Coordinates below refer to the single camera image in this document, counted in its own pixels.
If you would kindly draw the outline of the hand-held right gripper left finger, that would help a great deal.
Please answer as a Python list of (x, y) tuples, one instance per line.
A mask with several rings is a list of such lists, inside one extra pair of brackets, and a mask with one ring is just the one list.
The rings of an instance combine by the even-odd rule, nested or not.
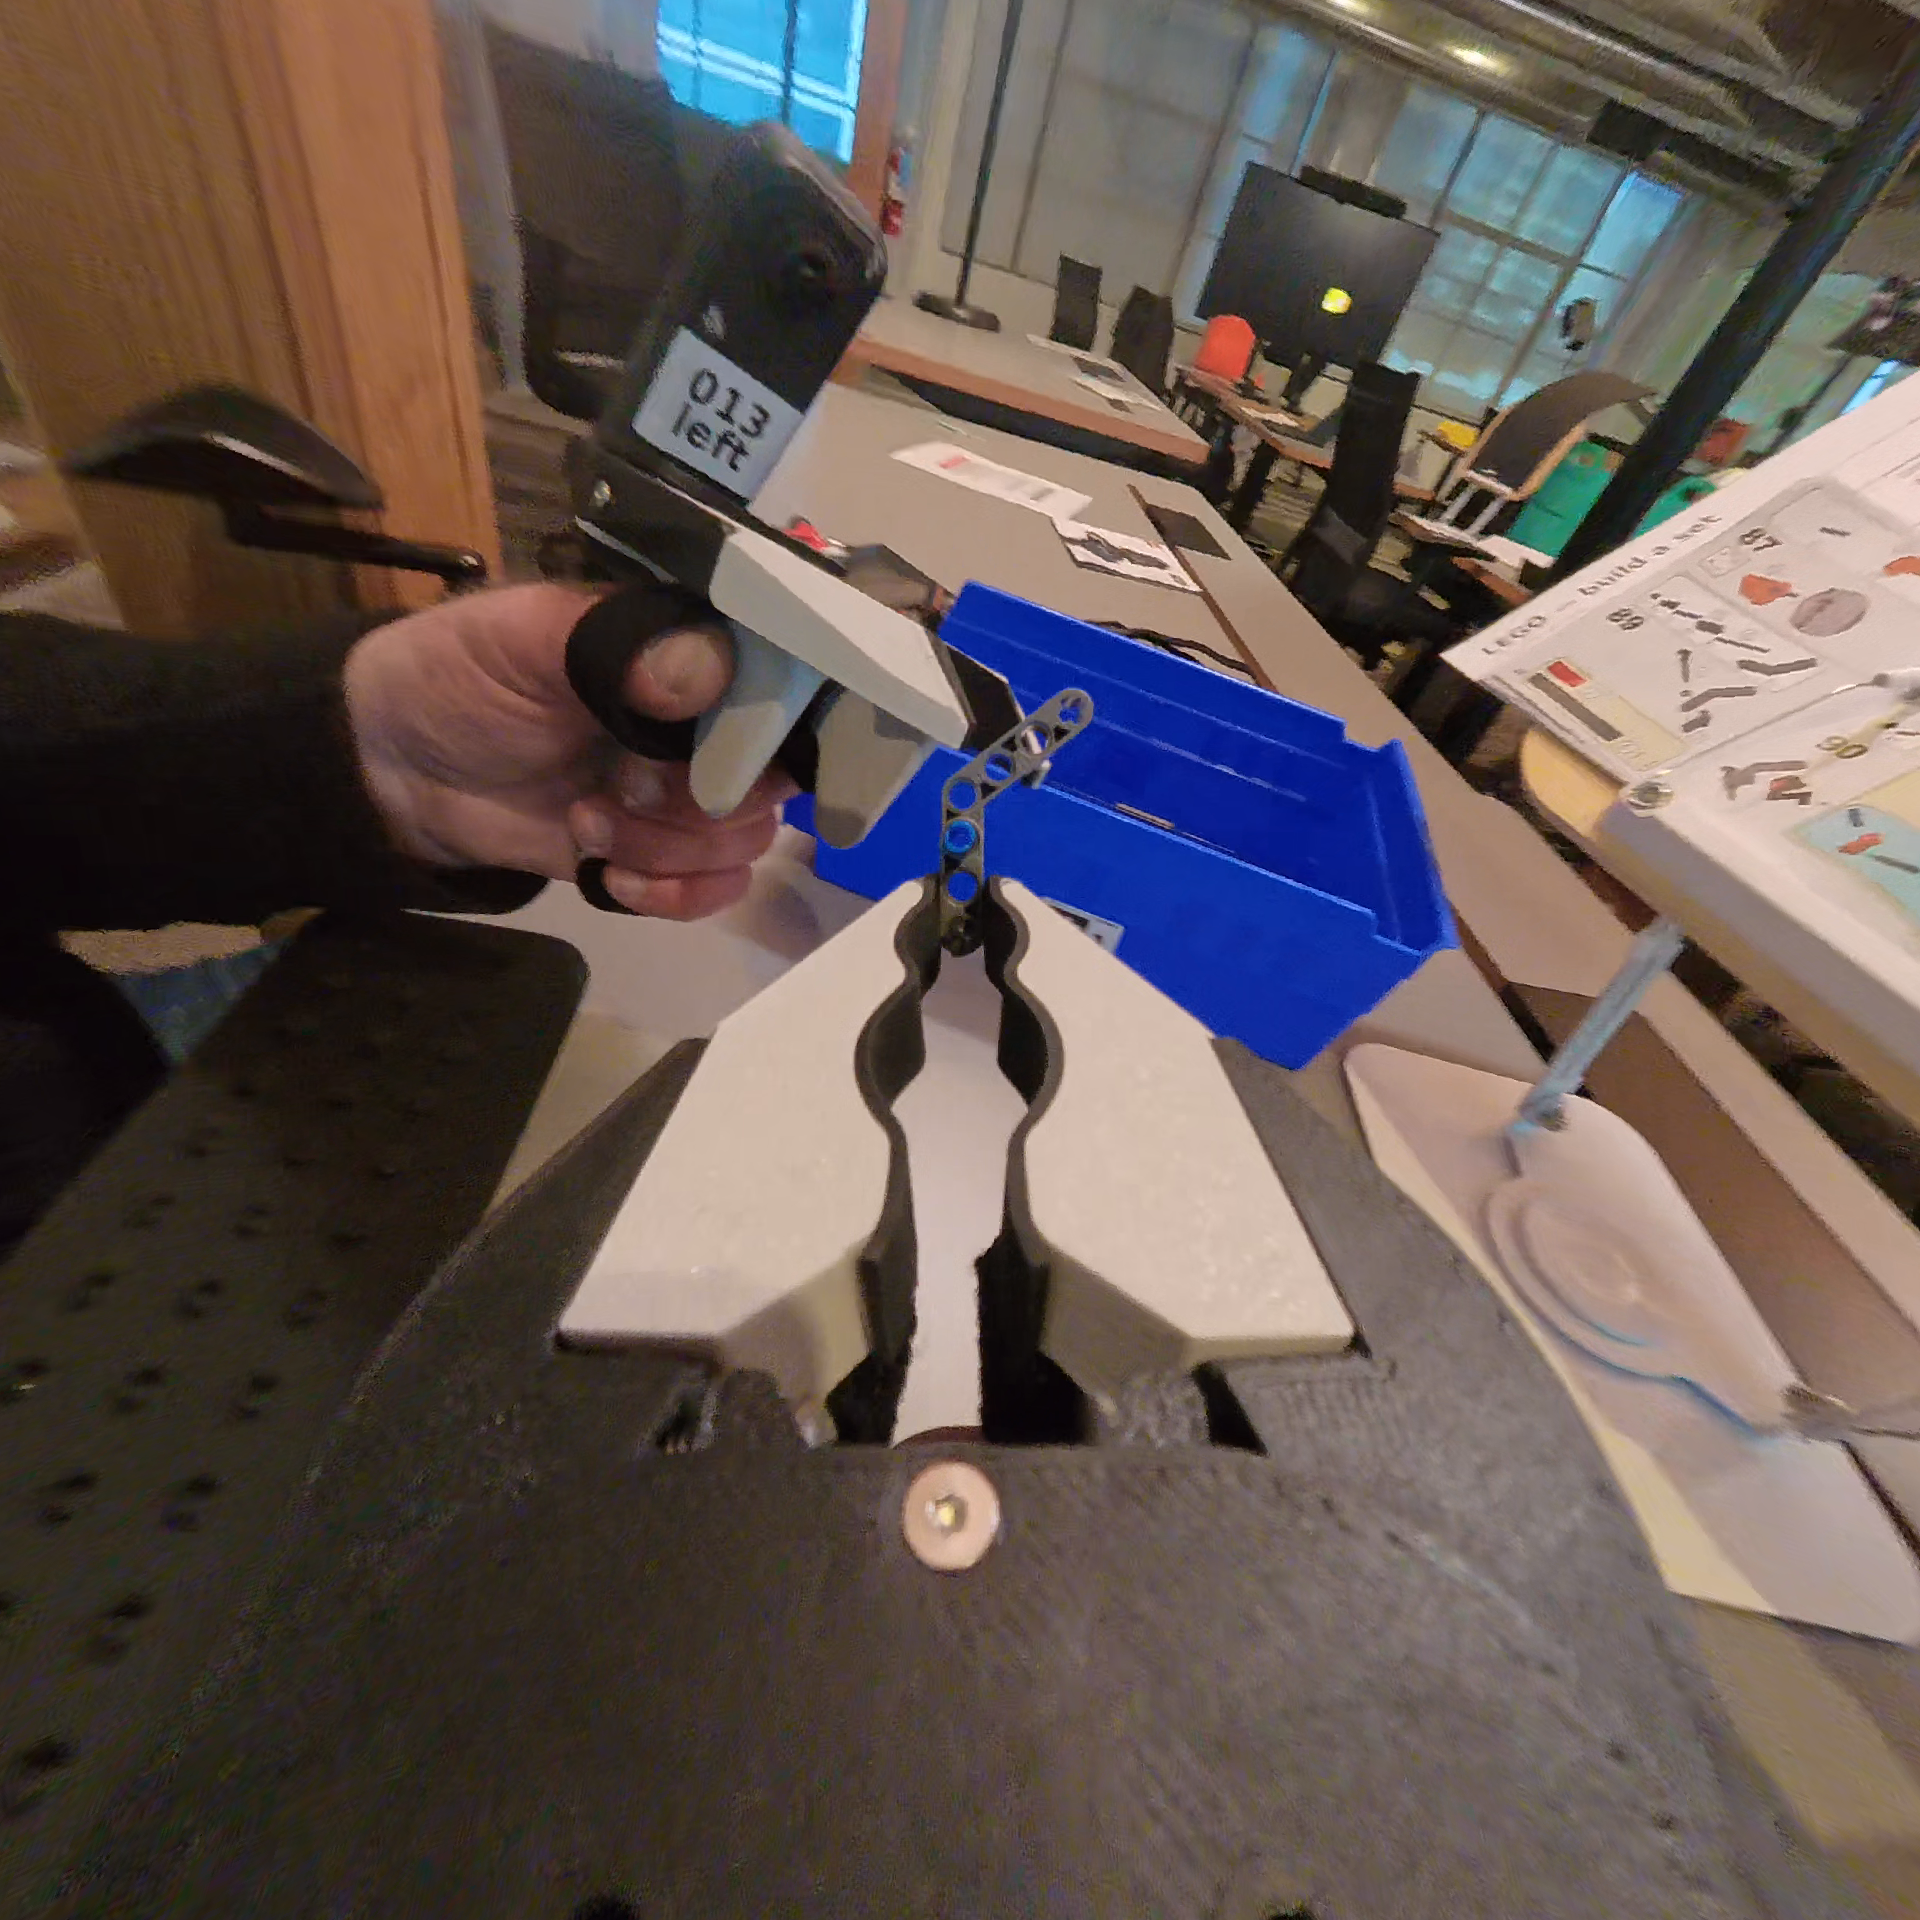
[(937, 896), (909, 879), (720, 1021), (557, 1334), (768, 1376), (889, 1437), (919, 1327), (900, 1093), (925, 1064)]

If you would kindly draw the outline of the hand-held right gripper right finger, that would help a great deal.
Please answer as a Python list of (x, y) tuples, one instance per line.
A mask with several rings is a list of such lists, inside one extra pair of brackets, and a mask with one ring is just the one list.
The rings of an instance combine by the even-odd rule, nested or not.
[(1077, 1437), (1136, 1384), (1353, 1353), (1212, 1031), (1020, 879), (981, 924), (1025, 1101), (981, 1257), (985, 1436)]

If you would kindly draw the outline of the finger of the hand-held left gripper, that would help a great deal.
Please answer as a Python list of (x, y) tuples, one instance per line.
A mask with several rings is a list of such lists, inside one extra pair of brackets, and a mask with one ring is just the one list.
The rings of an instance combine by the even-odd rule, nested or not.
[(856, 847), (912, 783), (932, 737), (857, 696), (837, 692), (813, 726), (813, 833)]
[(997, 741), (1025, 722), (1004, 676), (946, 652), (916, 616), (745, 524), (732, 526), (716, 551), (709, 600), (736, 628), (949, 750)]

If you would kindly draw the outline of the dark grey angled toy beam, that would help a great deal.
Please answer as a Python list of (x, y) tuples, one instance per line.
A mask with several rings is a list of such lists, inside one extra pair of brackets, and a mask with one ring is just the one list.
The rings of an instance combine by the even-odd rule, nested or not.
[(940, 831), (940, 942), (952, 956), (983, 946), (988, 893), (988, 807), (1017, 785), (1041, 785), (1055, 753), (1080, 737), (1095, 716), (1084, 687), (1064, 687), (1023, 712), (944, 783)]

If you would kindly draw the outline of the person's left forearm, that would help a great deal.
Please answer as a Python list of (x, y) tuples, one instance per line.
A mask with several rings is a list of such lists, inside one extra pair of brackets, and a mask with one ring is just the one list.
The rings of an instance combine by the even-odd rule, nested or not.
[(353, 742), (346, 661), (371, 616), (200, 640), (42, 613), (2, 628), (7, 937), (432, 901)]

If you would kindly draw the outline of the person's left hand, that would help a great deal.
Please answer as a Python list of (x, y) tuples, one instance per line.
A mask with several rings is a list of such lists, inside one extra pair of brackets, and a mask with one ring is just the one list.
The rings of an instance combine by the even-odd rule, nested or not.
[(363, 781), (399, 847), (447, 870), (568, 879), (594, 863), (608, 898), (699, 920), (749, 892), (777, 840), (772, 770), (727, 815), (705, 814), (689, 767), (626, 751), (568, 679), (588, 589), (474, 591), (385, 623), (343, 668)]

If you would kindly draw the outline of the paper sheet with red label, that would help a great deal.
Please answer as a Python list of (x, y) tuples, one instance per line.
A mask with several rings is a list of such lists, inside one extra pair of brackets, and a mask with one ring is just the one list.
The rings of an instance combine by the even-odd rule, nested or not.
[(972, 493), (981, 493), (1026, 511), (1037, 511), (1049, 521), (1077, 521), (1090, 504), (1090, 493), (1087, 490), (1048, 480), (1041, 473), (1000, 463), (997, 458), (949, 441), (923, 441), (896, 447), (892, 458), (916, 473), (941, 477)]

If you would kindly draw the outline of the paper sheet with black picture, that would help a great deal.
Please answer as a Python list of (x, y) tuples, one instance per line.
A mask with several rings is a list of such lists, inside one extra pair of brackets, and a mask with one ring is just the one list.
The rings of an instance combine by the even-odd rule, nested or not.
[(1161, 538), (1104, 529), (1080, 519), (1057, 519), (1051, 529), (1080, 568), (1130, 585), (1201, 594), (1181, 556)]

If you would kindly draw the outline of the wooden top table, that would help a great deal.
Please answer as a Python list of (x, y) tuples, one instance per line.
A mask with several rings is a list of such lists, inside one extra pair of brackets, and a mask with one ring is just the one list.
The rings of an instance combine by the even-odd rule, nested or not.
[(1193, 474), (1210, 458), (1210, 442), (1114, 359), (896, 296), (875, 302), (832, 373), (841, 386), (866, 376), (892, 376), (956, 421), (1101, 462)]

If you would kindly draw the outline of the blue storage bin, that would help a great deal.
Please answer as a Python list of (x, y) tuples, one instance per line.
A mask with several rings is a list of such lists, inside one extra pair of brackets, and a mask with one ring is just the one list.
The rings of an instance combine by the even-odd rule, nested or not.
[(1456, 925), (1400, 742), (983, 583), (944, 622), (1020, 706), (1082, 687), (1087, 732), (985, 809), (1017, 879), (1221, 1037), (1303, 1066)]

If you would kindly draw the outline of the white book stand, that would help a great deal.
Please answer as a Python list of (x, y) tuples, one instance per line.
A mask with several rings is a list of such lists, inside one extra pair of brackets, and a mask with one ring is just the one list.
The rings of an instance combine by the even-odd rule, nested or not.
[(1668, 1590), (1913, 1646), (1916, 1546), (1851, 1452), (1911, 1415), (1812, 1391), (1657, 1146), (1579, 1093), (1682, 944), (1649, 924), (1529, 1082), (1352, 1046), (1361, 1128), (1520, 1309)]

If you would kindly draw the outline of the black dimpled pad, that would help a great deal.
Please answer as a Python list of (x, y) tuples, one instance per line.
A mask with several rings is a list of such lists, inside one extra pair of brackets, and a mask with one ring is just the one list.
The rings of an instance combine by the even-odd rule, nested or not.
[(584, 1002), (549, 935), (313, 920), (5, 1274), (5, 1868), (136, 1762)]

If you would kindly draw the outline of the instruction booklet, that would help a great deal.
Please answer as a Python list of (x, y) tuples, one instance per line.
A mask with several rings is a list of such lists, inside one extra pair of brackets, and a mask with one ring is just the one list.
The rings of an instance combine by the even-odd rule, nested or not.
[(1445, 661), (1617, 781), (1650, 876), (1916, 1066), (1916, 375)]

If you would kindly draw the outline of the wooden post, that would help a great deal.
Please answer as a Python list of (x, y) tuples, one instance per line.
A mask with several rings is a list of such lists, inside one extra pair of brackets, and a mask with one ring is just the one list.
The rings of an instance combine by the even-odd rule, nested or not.
[(426, 2), (5, 2), (5, 366), (66, 457), (205, 381), (500, 570)]

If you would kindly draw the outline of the black wall monitor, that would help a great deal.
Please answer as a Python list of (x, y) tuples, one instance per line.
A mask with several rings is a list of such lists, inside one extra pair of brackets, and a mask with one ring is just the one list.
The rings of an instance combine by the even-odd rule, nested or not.
[(1191, 302), (1201, 321), (1236, 318), (1261, 357), (1295, 368), (1375, 364), (1440, 244), (1435, 228), (1335, 199), (1248, 161)]

